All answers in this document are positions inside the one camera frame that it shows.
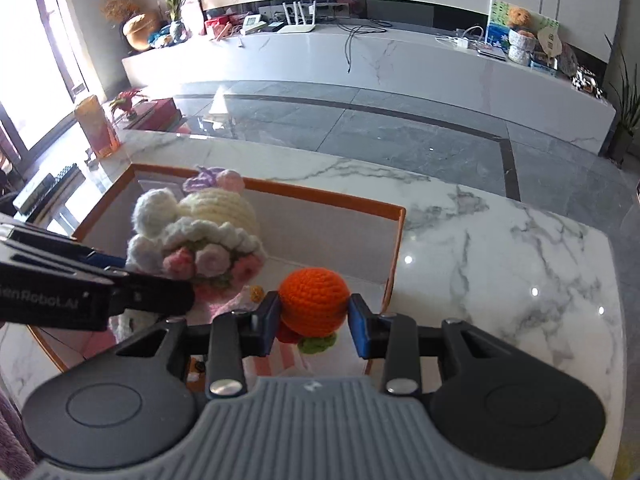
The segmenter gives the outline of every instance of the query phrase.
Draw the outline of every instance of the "gray tile floor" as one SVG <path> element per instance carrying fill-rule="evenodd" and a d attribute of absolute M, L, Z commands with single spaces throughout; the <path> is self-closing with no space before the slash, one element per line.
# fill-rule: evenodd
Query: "gray tile floor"
<path fill-rule="evenodd" d="M 628 346 L 623 442 L 640 442 L 640 205 L 634 193 L 640 161 L 628 158 L 619 170 L 592 153 L 517 124 L 377 91 L 200 82 L 145 93 L 175 96 L 194 133 L 357 158 L 503 196 L 505 168 L 496 139 L 509 139 L 523 202 L 609 235 Z M 204 122 L 210 112 L 216 124 Z M 640 456 L 635 463 L 640 466 Z"/>

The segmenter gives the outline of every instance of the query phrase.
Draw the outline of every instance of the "brown plush toy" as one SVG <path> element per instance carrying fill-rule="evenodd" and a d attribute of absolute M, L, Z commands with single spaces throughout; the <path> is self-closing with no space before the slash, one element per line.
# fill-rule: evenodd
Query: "brown plush toy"
<path fill-rule="evenodd" d="M 531 24 L 531 14 L 527 9 L 522 7 L 509 7 L 509 21 L 507 27 L 519 30 L 521 28 L 528 28 Z"/>

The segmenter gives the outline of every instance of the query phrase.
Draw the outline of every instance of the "gray ribbed panel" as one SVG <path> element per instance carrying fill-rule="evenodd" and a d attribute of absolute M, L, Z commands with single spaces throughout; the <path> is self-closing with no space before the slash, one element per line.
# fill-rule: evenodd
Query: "gray ribbed panel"
<path fill-rule="evenodd" d="M 445 441 L 413 399 L 377 393 L 368 378 L 270 378 L 235 400 L 210 402 L 170 452 L 120 472 L 66 472 L 45 463 L 31 480 L 602 480 L 587 460 L 549 472 L 476 462 Z"/>

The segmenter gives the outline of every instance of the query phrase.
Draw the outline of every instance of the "metal screw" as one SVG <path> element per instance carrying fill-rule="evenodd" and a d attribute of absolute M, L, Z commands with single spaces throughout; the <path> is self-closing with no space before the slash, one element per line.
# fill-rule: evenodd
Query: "metal screw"
<path fill-rule="evenodd" d="M 386 384 L 386 390 L 393 395 L 411 395 L 418 389 L 418 383 L 413 379 L 391 379 Z"/>
<path fill-rule="evenodd" d="M 231 397 L 242 390 L 242 384 L 235 379 L 220 379 L 211 383 L 209 390 L 212 394 L 221 397 Z"/>

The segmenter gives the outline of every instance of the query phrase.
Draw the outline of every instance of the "purple fabric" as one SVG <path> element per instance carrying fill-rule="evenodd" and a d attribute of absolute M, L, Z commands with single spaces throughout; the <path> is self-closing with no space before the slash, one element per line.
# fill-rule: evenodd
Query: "purple fabric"
<path fill-rule="evenodd" d="M 211 187 L 220 187 L 216 181 L 216 177 L 219 173 L 225 171 L 225 168 L 204 168 L 198 166 L 200 174 L 189 178 L 182 184 L 182 189 L 186 193 L 193 193 L 194 191 L 200 191 L 201 189 L 209 189 Z"/>
<path fill-rule="evenodd" d="M 20 416 L 0 393 L 0 470 L 12 480 L 22 480 L 35 468 L 34 458 Z"/>

